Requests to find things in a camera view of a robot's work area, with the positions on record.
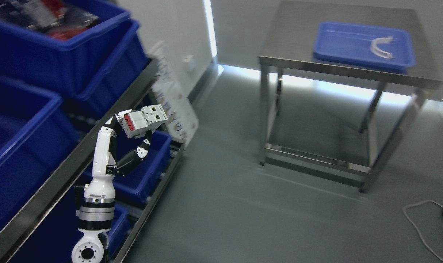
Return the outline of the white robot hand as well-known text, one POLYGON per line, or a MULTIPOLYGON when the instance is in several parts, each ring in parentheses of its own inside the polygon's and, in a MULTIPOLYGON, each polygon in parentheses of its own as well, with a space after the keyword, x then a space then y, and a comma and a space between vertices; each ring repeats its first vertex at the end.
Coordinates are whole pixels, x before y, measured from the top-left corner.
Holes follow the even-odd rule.
POLYGON ((114 199, 114 176, 128 175, 148 155, 152 141, 151 130, 145 133, 140 145, 131 149, 121 159, 115 160, 117 134, 123 130, 127 137, 132 137, 134 125, 128 116, 132 111, 124 110, 112 115, 100 128, 94 151, 92 180, 83 195, 86 202, 104 203, 104 199, 114 199))

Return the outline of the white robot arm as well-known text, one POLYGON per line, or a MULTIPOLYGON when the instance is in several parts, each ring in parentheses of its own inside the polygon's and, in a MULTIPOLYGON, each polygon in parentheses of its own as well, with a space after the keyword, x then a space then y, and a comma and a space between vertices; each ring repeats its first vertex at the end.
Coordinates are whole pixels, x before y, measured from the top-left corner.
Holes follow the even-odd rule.
POLYGON ((124 175, 136 168, 147 156, 153 133, 166 121, 165 114, 156 108, 125 110, 116 113, 99 129, 96 139, 92 180, 84 186, 83 202, 77 216, 78 230, 83 234, 74 246, 71 260, 74 263, 100 263, 109 256, 109 237, 115 214, 116 175, 124 175), (120 160, 115 157, 118 128, 128 138, 143 138, 120 160))

